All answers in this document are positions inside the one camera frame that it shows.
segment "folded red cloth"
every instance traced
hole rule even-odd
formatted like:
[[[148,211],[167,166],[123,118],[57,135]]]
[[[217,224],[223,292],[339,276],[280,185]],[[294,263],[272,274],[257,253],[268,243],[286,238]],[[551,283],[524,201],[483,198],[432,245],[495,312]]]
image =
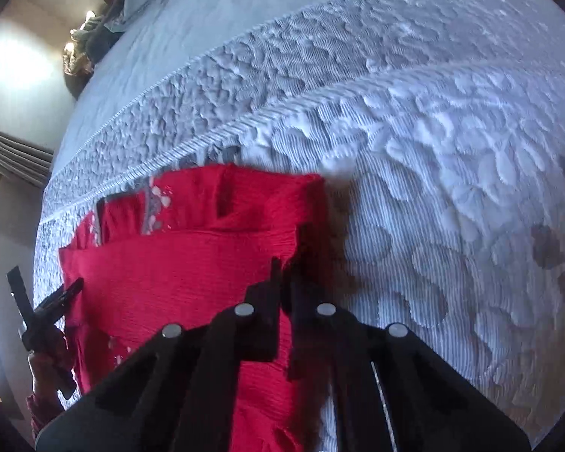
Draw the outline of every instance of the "folded red cloth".
[[[104,204],[99,246],[89,214],[60,250],[65,284],[84,279],[66,316],[83,393],[162,326],[205,325],[242,301],[247,286],[268,279],[272,257],[286,264],[301,256],[319,282],[328,273],[320,176],[208,166],[151,179],[149,202],[161,209],[148,219],[145,197]],[[286,380],[290,345],[289,319],[281,315],[276,361],[242,363],[230,450],[302,450],[305,396]]]

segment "quilted bedspread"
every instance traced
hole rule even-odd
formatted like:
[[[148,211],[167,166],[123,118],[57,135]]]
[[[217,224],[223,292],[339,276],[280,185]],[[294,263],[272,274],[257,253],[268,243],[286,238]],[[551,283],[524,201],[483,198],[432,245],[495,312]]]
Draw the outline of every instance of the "quilted bedspread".
[[[172,18],[176,0],[160,5]],[[193,58],[55,170],[35,303],[98,198],[226,161],[324,175],[336,300],[368,324],[405,323],[533,444],[544,437],[565,409],[561,10],[329,0]],[[330,403],[321,438],[336,449]]]

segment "mattress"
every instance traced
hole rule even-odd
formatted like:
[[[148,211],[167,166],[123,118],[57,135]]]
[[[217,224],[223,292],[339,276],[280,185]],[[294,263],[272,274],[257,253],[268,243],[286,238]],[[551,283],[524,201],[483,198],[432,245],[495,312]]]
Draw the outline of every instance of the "mattress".
[[[101,196],[211,162],[318,172],[331,297],[408,325],[537,444],[565,410],[565,14],[323,0],[192,57],[174,23],[214,6],[181,1],[155,0],[80,99],[44,193],[34,302]],[[184,63],[156,72],[178,39]],[[153,72],[166,76],[139,90]],[[331,403],[319,431],[335,450]]]

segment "curtain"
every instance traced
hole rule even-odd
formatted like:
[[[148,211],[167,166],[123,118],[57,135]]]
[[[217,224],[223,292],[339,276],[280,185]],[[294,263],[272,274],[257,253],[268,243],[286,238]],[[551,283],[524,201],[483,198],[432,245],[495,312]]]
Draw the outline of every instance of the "curtain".
[[[0,132],[0,174],[42,188],[50,176],[52,151]]]

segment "maroon sleeve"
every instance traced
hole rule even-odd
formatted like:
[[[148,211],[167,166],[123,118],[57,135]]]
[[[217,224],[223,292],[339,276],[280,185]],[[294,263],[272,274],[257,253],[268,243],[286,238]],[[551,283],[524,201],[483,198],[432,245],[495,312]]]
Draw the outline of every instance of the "maroon sleeve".
[[[31,429],[34,433],[34,439],[41,429],[64,411],[58,400],[52,402],[40,398],[36,394],[27,398],[27,409],[31,412]]]

